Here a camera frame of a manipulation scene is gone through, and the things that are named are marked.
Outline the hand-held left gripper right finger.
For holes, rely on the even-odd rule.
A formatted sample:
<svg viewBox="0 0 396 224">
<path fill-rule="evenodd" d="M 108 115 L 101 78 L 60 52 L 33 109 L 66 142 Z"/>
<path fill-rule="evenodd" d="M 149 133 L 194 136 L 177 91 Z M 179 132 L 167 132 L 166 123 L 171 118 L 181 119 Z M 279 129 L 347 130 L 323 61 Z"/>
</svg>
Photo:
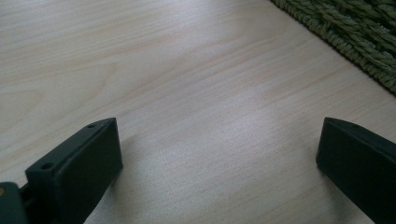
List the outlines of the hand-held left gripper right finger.
<svg viewBox="0 0 396 224">
<path fill-rule="evenodd" d="M 396 224 L 396 144 L 357 124 L 326 118 L 318 168 L 375 224 Z"/>
</svg>

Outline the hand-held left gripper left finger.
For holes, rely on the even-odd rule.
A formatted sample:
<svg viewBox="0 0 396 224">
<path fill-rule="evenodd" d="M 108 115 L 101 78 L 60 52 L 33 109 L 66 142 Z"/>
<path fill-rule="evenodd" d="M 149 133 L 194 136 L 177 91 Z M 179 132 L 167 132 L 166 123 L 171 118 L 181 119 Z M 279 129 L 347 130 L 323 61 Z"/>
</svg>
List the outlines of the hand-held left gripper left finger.
<svg viewBox="0 0 396 224">
<path fill-rule="evenodd" d="M 34 224 L 83 224 L 122 169 L 117 120 L 91 123 L 26 171 Z"/>
</svg>

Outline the green woven basket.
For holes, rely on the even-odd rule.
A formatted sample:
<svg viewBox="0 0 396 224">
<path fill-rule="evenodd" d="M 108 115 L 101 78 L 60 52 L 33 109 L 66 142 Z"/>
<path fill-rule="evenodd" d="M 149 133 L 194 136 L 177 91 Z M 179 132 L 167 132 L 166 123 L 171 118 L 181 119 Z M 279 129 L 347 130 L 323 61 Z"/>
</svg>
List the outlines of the green woven basket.
<svg viewBox="0 0 396 224">
<path fill-rule="evenodd" d="M 396 0 L 271 0 L 396 94 Z"/>
</svg>

